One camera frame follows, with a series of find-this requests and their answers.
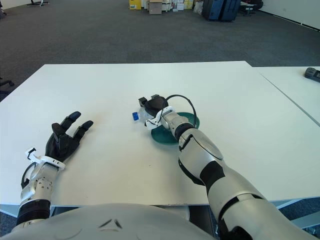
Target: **remote control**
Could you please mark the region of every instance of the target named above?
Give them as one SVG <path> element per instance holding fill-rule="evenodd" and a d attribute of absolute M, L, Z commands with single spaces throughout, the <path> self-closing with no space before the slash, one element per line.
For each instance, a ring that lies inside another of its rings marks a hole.
<path fill-rule="evenodd" d="M 304 73 L 304 76 L 307 79 L 312 79 L 320 83 L 320 71 L 313 67 L 308 67 Z"/>

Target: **blue suitcase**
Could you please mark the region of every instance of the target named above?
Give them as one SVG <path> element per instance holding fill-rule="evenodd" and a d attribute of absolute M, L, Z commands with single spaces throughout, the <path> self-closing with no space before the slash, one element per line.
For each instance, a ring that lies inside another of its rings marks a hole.
<path fill-rule="evenodd" d="M 218 20 L 224 0 L 204 0 L 202 15 L 207 20 Z"/>
<path fill-rule="evenodd" d="M 241 0 L 224 0 L 219 20 L 233 21 L 236 19 Z"/>

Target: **white bracket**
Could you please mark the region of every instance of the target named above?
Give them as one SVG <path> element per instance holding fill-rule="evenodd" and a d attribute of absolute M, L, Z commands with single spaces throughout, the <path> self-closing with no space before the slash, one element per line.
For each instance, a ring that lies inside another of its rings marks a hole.
<path fill-rule="evenodd" d="M 148 130 L 156 129 L 157 127 L 160 127 L 162 125 L 161 123 L 161 114 L 165 115 L 168 112 L 175 111 L 172 106 L 167 106 L 163 110 L 158 111 L 155 118 L 148 119 L 145 121 L 145 125 L 148 128 Z"/>
<path fill-rule="evenodd" d="M 66 165 L 61 161 L 58 161 L 58 160 L 56 160 L 52 157 L 49 157 L 49 156 L 35 156 L 35 153 L 36 153 L 36 149 L 34 147 L 28 149 L 25 152 L 26 157 L 32 163 L 37 163 L 37 164 L 49 163 L 49 164 L 59 168 L 59 170 L 63 170 L 66 167 Z"/>

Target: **white table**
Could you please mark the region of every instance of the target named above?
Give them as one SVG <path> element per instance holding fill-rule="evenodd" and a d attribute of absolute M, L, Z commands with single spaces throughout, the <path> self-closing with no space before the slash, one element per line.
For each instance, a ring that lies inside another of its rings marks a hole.
<path fill-rule="evenodd" d="M 305 78 L 307 66 L 255 67 L 320 126 L 320 83 Z"/>
<path fill-rule="evenodd" d="M 152 140 L 131 113 L 138 98 L 183 94 L 226 163 L 270 201 L 320 196 L 320 128 L 244 61 L 44 65 L 0 102 L 0 204 L 20 203 L 29 165 L 51 124 L 73 111 L 94 125 L 56 181 L 52 204 L 205 205 L 206 190 L 178 166 L 177 146 Z M 191 111 L 184 99 L 169 101 Z"/>

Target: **green bowl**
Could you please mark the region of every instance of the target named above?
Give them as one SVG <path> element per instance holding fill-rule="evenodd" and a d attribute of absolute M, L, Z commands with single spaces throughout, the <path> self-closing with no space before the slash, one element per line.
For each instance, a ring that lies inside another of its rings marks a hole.
<path fill-rule="evenodd" d="M 186 117 L 189 120 L 189 123 L 194 124 L 194 115 L 189 112 L 178 112 L 178 114 L 182 117 Z M 200 125 L 200 120 L 197 117 L 196 118 L 196 128 L 198 129 Z M 178 141 L 175 139 L 175 137 L 172 135 L 171 131 L 169 129 L 165 129 L 164 126 L 159 126 L 155 129 L 151 130 L 151 136 L 152 138 L 160 144 L 164 145 L 175 145 L 178 144 Z"/>

